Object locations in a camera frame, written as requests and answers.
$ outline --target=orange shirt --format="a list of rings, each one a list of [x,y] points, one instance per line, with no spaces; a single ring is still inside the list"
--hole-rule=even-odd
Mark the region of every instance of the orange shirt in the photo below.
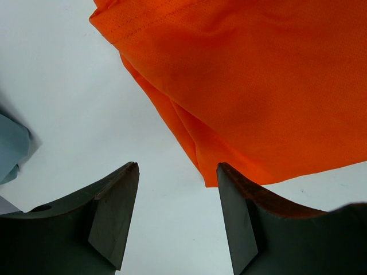
[[[98,0],[120,52],[207,186],[367,160],[367,1]]]

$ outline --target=orange fabric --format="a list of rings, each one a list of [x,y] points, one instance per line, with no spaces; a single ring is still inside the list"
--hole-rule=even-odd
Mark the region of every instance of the orange fabric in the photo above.
[[[367,160],[367,2],[96,0],[91,23],[207,186]]]

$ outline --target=white table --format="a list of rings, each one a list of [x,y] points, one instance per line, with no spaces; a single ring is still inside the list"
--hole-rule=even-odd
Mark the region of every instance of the white table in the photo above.
[[[0,1],[0,106],[34,135],[32,156],[0,195],[23,211],[128,161],[140,184],[125,275],[230,275],[216,188],[205,188],[119,54],[88,22],[92,0]],[[367,201],[361,163],[267,186],[322,210]]]

